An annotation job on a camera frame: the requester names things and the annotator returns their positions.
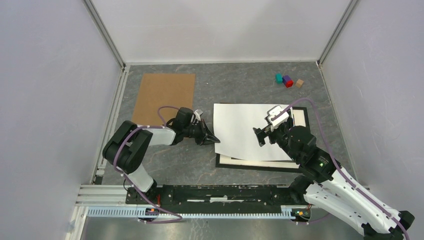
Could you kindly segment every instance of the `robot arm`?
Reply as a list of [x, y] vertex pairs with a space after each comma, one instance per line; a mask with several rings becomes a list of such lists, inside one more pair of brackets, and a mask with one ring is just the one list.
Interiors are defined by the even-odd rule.
[[317, 139], [309, 128], [294, 126], [290, 115], [280, 106], [268, 111], [265, 120], [268, 126], [253, 129], [259, 145], [263, 146], [268, 137], [271, 144], [277, 143], [299, 165], [304, 176], [298, 177], [290, 187], [306, 202], [348, 223], [366, 239], [403, 239], [396, 222], [407, 230], [415, 219], [412, 214], [399, 212], [380, 201], [338, 161], [336, 167], [331, 156], [316, 146]]
[[194, 138], [198, 145], [219, 143], [208, 129], [205, 121], [200, 118], [201, 111], [181, 107], [175, 118], [170, 119], [166, 126], [141, 126], [131, 121], [125, 121], [118, 128], [106, 146], [103, 148], [103, 157], [110, 164], [114, 164], [115, 155], [124, 139], [137, 128], [137, 131], [123, 146], [117, 159], [116, 166], [122, 170], [129, 180], [143, 193], [149, 195], [149, 190], [157, 184], [146, 172], [142, 165], [147, 148], [154, 145], [176, 145], [184, 138]]

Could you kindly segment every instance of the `purple block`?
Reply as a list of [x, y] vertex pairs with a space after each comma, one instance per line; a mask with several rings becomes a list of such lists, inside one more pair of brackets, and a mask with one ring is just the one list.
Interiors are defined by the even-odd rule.
[[293, 81], [289, 75], [285, 75], [282, 77], [282, 82], [284, 83], [284, 85], [286, 85], [288, 82]]

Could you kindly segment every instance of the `marble-patterned floor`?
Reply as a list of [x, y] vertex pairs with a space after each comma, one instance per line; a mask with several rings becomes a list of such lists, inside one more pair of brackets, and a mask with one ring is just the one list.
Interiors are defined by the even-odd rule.
[[[214, 103], [235, 104], [289, 104], [309, 97], [313, 99], [322, 120], [324, 132], [339, 162], [353, 175], [345, 144], [327, 94], [323, 79], [315, 62], [267, 62], [267, 63], [211, 63], [175, 65], [131, 66], [117, 120], [118, 128], [124, 120], [130, 120], [137, 94], [145, 73], [196, 74], [193, 108], [201, 109], [210, 129]], [[290, 75], [296, 81], [304, 80], [302, 88], [286, 88], [275, 82], [275, 74]], [[318, 124], [308, 103], [312, 134], [323, 149]], [[152, 146], [148, 149], [143, 165], [157, 184], [290, 184], [296, 173], [242, 170], [215, 167], [213, 145], [198, 146], [193, 139], [185, 139], [175, 146]], [[106, 167], [103, 185], [121, 185], [123, 178], [112, 166]]]

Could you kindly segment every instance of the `white panel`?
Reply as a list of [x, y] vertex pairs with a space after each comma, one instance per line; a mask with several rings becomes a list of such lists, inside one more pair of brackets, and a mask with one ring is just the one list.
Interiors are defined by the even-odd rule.
[[424, 235], [424, 1], [360, 1], [323, 73], [359, 181]]
[[127, 63], [317, 60], [349, 0], [94, 0]]
[[63, 239], [120, 68], [81, 0], [2, 0], [0, 56], [0, 239]]

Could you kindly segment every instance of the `white paper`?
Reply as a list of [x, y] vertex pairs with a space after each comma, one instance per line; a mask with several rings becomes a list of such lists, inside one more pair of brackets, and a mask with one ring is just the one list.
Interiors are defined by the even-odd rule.
[[[213, 105], [213, 132], [220, 140], [215, 143], [217, 154], [241, 160], [288, 161], [290, 157], [268, 138], [260, 147], [253, 128], [267, 126], [267, 112], [278, 104]], [[279, 104], [282, 108], [288, 105]]]

